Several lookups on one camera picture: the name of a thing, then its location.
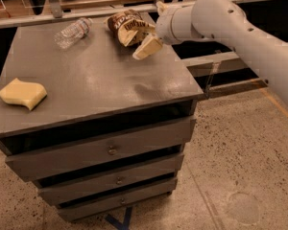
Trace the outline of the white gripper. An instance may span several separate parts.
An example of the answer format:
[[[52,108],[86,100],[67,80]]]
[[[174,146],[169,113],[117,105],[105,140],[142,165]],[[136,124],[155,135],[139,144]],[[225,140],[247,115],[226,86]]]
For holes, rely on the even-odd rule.
[[[168,8],[162,1],[157,1],[156,8],[159,14],[156,22],[156,34],[148,34],[132,54],[132,57],[137,60],[159,51],[163,46],[162,41],[168,45],[175,45],[184,41],[192,41],[196,37],[191,20],[191,7]]]

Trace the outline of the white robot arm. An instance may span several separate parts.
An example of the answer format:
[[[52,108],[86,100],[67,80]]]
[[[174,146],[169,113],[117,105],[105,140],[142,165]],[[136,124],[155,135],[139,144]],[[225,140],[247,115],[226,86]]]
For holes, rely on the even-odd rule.
[[[221,43],[239,56],[288,105],[288,43],[255,27],[230,0],[197,0],[188,7],[157,4],[156,32],[133,53],[143,59],[162,45]]]

